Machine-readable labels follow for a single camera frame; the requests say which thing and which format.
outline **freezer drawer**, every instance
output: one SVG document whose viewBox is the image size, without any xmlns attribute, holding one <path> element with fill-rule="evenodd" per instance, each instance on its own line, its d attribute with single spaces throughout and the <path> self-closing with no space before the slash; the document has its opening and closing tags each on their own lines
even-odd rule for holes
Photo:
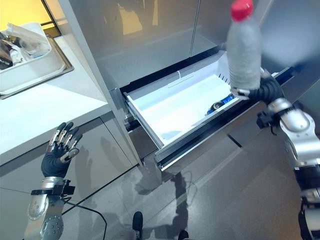
<svg viewBox="0 0 320 240">
<path fill-rule="evenodd" d="M 157 146 L 155 161 L 165 171 L 233 116 L 233 107 L 240 102 L 237 98 L 207 114 L 214 103 L 229 94 L 227 55 L 219 51 L 191 66 L 127 92 L 125 96 L 132 115 Z"/>
</svg>

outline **robotic arm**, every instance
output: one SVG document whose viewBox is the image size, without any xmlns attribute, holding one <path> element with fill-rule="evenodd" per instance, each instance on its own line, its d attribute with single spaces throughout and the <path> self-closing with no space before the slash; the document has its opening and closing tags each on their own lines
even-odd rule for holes
<svg viewBox="0 0 320 240">
<path fill-rule="evenodd" d="M 65 203 L 62 197 L 72 195 L 75 190 L 64 177 L 71 159 L 79 153 L 76 145 L 82 138 L 82 134 L 76 136 L 79 127 L 71 129 L 73 125 L 73 122 L 68 125 L 63 122 L 49 141 L 41 163 L 45 178 L 41 188 L 31 192 L 25 240 L 58 240 L 62 235 Z"/>
<path fill-rule="evenodd" d="M 231 91 L 241 98 L 263 101 L 268 112 L 258 114 L 258 126 L 279 125 L 284 132 L 284 149 L 301 189 L 298 214 L 301 237 L 320 239 L 320 140 L 315 134 L 315 121 L 285 99 L 279 83 L 266 70 L 261 70 L 260 89 Z"/>
</svg>

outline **kitchen counter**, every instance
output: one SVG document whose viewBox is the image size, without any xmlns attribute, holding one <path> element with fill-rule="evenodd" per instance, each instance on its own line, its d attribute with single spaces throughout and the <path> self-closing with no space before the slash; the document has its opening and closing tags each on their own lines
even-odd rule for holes
<svg viewBox="0 0 320 240">
<path fill-rule="evenodd" d="M 111 111 L 64 37 L 55 41 L 74 70 L 0 100 L 0 165 L 49 141 L 62 122 L 82 125 Z"/>
</svg>

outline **black glove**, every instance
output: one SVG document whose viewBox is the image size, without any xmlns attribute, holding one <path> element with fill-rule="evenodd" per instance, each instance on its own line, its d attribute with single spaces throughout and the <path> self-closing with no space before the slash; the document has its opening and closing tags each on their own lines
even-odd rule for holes
<svg viewBox="0 0 320 240">
<path fill-rule="evenodd" d="M 277 80 L 267 71 L 261 73 L 260 88 L 250 90 L 249 99 L 254 101 L 263 101 L 269 105 L 274 100 L 284 98 L 284 92 Z"/>
<path fill-rule="evenodd" d="M 49 141 L 47 152 L 41 163 L 41 171 L 45 177 L 64 178 L 71 159 L 79 153 L 76 145 L 82 138 L 82 134 L 75 136 L 79 127 L 71 129 L 73 125 L 73 122 L 68 125 L 63 122 Z"/>
</svg>

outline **water bottle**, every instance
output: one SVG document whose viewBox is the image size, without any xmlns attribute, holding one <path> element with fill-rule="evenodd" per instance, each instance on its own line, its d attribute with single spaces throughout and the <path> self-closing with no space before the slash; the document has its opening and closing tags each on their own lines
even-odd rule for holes
<svg viewBox="0 0 320 240">
<path fill-rule="evenodd" d="M 253 10 L 252 0 L 236 0 L 231 5 L 232 24 L 226 53 L 232 93 L 235 93 L 234 88 L 255 90 L 260 87 L 261 32 L 251 17 Z"/>
</svg>

